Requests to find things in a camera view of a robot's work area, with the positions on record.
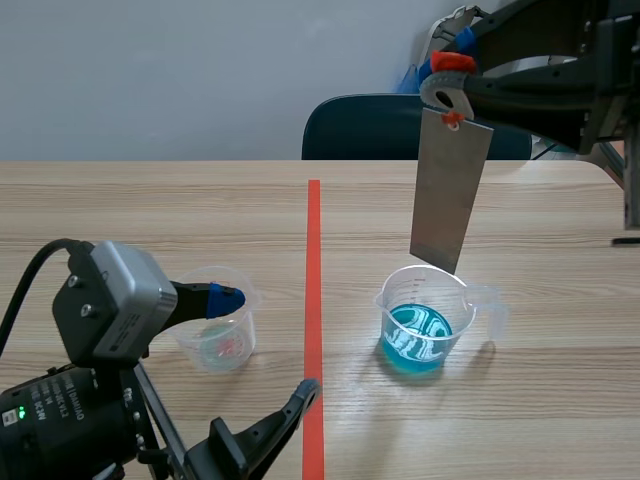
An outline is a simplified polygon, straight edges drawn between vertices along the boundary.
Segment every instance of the chair backrest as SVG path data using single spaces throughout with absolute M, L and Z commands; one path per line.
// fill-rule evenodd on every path
M 419 95 L 328 100 L 307 121 L 302 159 L 417 160 L 423 107 Z M 489 160 L 531 158 L 531 135 L 510 127 L 493 128 Z

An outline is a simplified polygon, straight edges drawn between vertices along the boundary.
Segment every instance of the white wall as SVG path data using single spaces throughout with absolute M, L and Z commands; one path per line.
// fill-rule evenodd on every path
M 5 0 L 0 159 L 299 158 L 316 105 L 390 92 L 462 3 Z

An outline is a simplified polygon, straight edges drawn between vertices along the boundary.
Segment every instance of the blue liquid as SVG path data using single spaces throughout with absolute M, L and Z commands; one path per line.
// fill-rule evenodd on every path
M 452 335 L 451 326 L 445 318 L 424 305 L 400 305 L 391 310 L 391 315 L 411 333 L 434 338 Z M 434 342 L 416 338 L 388 320 L 382 335 L 382 348 L 400 370 L 426 372 L 442 365 L 449 352 L 449 345 L 454 341 Z

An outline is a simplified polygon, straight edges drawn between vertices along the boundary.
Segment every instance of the red tape line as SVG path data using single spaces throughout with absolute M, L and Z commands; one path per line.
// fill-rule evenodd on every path
M 304 376 L 322 385 L 322 243 L 320 180 L 309 180 L 307 278 L 304 302 Z M 304 417 L 302 480 L 324 480 L 324 402 L 316 400 Z

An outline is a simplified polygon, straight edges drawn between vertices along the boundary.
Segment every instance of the empty measuring cup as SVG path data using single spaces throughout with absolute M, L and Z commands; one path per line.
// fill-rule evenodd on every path
M 442 365 L 480 314 L 489 317 L 491 340 L 502 335 L 508 318 L 497 289 L 467 286 L 431 265 L 394 272 L 375 303 L 382 311 L 383 350 L 398 369 L 410 372 Z
M 167 330 L 196 368 L 224 372 L 247 361 L 256 345 L 253 311 L 261 302 L 249 279 L 229 267 L 203 267 L 180 277 L 180 283 L 217 283 L 244 293 L 242 308 L 225 317 L 191 320 Z

